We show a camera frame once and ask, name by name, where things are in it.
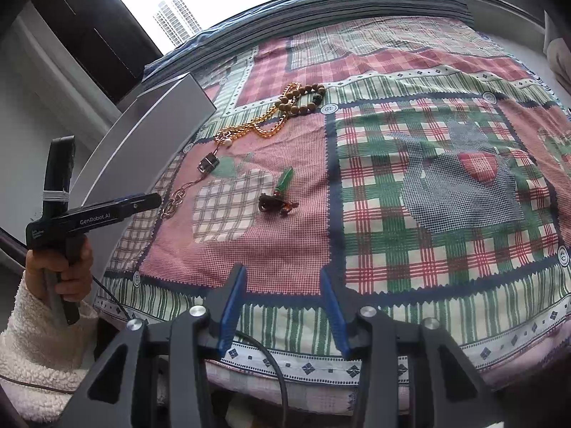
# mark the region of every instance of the blue gripper pad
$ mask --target blue gripper pad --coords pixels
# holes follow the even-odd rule
[[[319,289],[321,291],[325,312],[327,313],[327,319],[331,327],[331,333],[335,340],[335,346],[339,349],[344,359],[349,359],[350,348],[347,337],[347,323],[343,318],[339,300],[335,294],[326,267],[322,267],[319,273]]]
[[[226,351],[232,345],[232,340],[238,325],[238,319],[240,318],[242,306],[244,305],[247,283],[246,267],[242,264],[235,264],[230,272],[228,280],[232,279],[233,276],[235,276],[235,279],[233,279],[233,287],[220,321],[218,351],[221,357],[224,356]]]

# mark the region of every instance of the person's arm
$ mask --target person's arm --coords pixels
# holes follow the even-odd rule
[[[69,267],[53,251],[30,251],[24,278],[16,294],[14,310],[7,329],[0,335],[0,375],[27,383],[61,390],[75,390],[86,371],[80,369],[87,344],[94,339],[97,315],[81,303],[80,320],[66,328],[57,327],[46,306],[43,269],[60,271],[62,282],[56,292],[80,301],[91,288],[92,252],[85,244],[82,260]],[[70,396],[34,389],[0,378],[12,404],[26,419],[55,420]]]

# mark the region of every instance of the pendant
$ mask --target pendant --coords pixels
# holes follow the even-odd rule
[[[287,216],[292,209],[299,206],[299,203],[292,203],[286,201],[283,197],[285,190],[293,179],[293,167],[289,167],[282,172],[278,180],[276,188],[273,189],[273,194],[268,195],[262,193],[258,198],[258,208],[262,212],[279,212],[282,217]]]
[[[198,170],[202,174],[208,175],[214,169],[216,169],[216,166],[218,166],[218,164],[220,164],[220,161],[216,157],[215,153],[216,152],[208,153],[204,158],[202,158],[201,163],[198,165]]]

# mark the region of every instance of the white building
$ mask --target white building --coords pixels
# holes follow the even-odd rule
[[[198,34],[202,27],[182,0],[170,3],[161,1],[159,11],[153,15],[163,32],[175,47]]]

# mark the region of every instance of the plaid bedspread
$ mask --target plaid bedspread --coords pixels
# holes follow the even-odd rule
[[[157,182],[165,198],[197,177],[220,128],[262,114],[289,82],[327,93],[272,138],[221,148],[173,218],[133,218],[105,284],[134,315],[173,319],[241,262],[240,330],[272,348],[291,381],[346,386],[346,408],[360,365],[332,341],[325,264],[397,320],[436,317],[477,368],[508,369],[496,384],[567,343],[571,126],[494,42],[452,19],[360,19],[263,42],[198,80],[218,110]],[[259,194],[289,166],[299,207],[260,213]],[[121,316],[102,292],[96,306]],[[222,364],[274,375],[239,342]],[[399,374],[406,384],[406,358]]]

